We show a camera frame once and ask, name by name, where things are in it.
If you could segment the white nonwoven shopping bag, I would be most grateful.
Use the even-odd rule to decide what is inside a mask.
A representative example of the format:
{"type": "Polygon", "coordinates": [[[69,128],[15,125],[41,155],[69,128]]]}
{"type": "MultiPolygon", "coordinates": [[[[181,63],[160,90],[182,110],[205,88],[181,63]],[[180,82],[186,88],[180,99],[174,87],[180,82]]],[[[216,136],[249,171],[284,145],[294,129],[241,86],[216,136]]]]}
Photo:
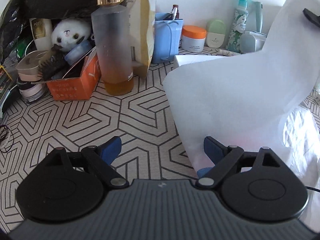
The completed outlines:
{"type": "Polygon", "coordinates": [[[205,137],[246,151],[271,148],[304,185],[319,188],[319,131],[300,104],[319,77],[319,0],[286,0],[262,50],[185,64],[163,86],[192,167],[214,166],[205,137]]]}

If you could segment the black plastic bag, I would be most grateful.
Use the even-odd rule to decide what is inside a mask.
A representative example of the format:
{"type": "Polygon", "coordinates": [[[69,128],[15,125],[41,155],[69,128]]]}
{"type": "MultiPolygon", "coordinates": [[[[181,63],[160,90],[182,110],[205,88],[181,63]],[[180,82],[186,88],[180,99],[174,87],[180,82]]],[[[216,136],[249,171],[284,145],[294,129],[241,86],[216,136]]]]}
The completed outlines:
{"type": "Polygon", "coordinates": [[[1,63],[16,46],[31,18],[88,20],[97,0],[9,0],[1,14],[1,63]]]}

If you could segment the teal spray bottle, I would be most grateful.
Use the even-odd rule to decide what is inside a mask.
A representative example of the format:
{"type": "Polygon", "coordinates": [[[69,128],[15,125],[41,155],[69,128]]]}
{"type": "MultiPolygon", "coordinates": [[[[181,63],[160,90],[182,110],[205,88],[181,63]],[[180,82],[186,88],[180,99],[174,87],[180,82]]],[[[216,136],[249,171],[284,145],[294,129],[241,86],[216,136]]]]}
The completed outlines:
{"type": "Polygon", "coordinates": [[[234,18],[229,33],[226,49],[235,53],[240,53],[240,38],[245,32],[248,17],[248,4],[250,0],[239,0],[234,12],[234,18]]]}

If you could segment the green white small container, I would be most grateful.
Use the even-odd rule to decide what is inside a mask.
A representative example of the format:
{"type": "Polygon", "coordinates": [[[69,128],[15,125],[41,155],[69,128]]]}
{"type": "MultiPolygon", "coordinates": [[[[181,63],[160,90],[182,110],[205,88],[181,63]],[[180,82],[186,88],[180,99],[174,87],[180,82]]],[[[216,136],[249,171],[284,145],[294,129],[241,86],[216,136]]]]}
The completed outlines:
{"type": "Polygon", "coordinates": [[[206,31],[206,45],[210,48],[220,48],[225,40],[225,23],[221,20],[212,19],[208,21],[206,31]]]}

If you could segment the orange cardboard box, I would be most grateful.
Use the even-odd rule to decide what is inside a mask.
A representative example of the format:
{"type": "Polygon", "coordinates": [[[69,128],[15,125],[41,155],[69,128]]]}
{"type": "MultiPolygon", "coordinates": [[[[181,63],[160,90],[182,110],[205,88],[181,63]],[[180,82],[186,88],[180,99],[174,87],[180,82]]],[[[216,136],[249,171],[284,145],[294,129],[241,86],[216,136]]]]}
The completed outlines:
{"type": "Polygon", "coordinates": [[[88,100],[100,77],[98,57],[94,55],[80,77],[49,81],[47,87],[56,101],[88,100]]]}

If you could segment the stacked round tins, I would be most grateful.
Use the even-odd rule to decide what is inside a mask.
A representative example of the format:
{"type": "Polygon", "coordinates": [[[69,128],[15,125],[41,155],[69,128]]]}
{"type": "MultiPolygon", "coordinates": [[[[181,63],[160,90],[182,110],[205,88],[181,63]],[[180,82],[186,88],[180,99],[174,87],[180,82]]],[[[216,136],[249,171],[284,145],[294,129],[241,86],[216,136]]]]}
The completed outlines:
{"type": "Polygon", "coordinates": [[[27,54],[16,66],[18,72],[17,87],[22,98],[32,103],[44,96],[48,88],[41,82],[39,61],[47,51],[36,50],[27,54]]]}

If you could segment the orange lid cream jar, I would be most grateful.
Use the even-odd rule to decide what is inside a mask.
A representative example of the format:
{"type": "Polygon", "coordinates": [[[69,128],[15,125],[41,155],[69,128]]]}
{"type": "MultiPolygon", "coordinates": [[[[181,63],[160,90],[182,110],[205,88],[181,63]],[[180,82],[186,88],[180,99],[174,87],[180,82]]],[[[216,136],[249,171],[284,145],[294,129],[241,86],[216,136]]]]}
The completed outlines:
{"type": "Polygon", "coordinates": [[[182,27],[181,47],[186,51],[199,53],[203,51],[206,35],[207,32],[203,28],[184,25],[182,27]]]}

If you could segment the brown spray bottle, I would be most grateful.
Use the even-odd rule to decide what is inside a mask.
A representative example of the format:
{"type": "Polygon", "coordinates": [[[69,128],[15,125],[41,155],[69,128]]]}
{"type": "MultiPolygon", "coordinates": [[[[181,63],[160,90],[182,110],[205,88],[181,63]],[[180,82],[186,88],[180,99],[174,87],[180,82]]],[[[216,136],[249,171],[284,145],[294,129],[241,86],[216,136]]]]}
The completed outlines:
{"type": "Polygon", "coordinates": [[[171,11],[171,14],[172,14],[172,19],[175,20],[175,19],[178,19],[179,18],[179,9],[178,9],[178,4],[173,4],[172,5],[172,11],[171,11]]]}

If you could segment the blue pen holder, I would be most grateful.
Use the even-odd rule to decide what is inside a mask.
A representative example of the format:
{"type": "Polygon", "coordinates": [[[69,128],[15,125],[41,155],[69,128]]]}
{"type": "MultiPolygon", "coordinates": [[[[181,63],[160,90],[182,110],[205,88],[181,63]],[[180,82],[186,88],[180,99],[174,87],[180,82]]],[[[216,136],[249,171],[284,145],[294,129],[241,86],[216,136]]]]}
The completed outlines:
{"type": "Polygon", "coordinates": [[[155,44],[152,55],[152,64],[172,61],[178,54],[183,19],[164,20],[168,13],[155,15],[155,44]]]}

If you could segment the white panda plush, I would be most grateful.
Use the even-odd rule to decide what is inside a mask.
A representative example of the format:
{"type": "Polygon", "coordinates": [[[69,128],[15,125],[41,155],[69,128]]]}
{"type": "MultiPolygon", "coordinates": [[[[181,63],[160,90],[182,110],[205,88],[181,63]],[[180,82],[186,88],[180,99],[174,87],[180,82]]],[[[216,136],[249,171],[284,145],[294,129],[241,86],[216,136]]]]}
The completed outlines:
{"type": "Polygon", "coordinates": [[[54,28],[51,39],[55,49],[66,53],[71,51],[91,35],[91,25],[79,18],[67,18],[54,28]]]}

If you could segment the white cream candle jar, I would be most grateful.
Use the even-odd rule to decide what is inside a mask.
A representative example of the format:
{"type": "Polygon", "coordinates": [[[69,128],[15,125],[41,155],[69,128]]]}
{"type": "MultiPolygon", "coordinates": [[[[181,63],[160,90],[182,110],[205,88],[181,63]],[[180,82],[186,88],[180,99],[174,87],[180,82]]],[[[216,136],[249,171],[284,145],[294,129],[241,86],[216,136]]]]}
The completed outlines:
{"type": "Polygon", "coordinates": [[[51,35],[53,28],[51,20],[45,18],[30,18],[29,22],[37,50],[49,50],[52,48],[51,35]]]}

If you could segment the frosted bottle gold cap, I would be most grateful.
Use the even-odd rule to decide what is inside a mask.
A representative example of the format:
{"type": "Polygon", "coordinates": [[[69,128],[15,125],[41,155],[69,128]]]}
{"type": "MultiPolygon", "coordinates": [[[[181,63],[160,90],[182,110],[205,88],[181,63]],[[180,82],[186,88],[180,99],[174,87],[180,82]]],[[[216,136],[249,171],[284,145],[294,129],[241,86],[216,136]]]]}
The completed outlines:
{"type": "Polygon", "coordinates": [[[129,11],[124,0],[97,0],[91,13],[101,78],[108,94],[124,95],[133,89],[129,11]]]}

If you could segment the yellow snack pouch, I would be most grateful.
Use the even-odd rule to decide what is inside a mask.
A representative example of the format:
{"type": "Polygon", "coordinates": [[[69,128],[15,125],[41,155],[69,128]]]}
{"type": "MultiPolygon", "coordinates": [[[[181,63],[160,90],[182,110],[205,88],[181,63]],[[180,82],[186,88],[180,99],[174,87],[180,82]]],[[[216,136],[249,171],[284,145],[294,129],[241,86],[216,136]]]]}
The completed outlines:
{"type": "Polygon", "coordinates": [[[146,78],[155,43],[156,0],[126,0],[133,73],[146,78]]]}

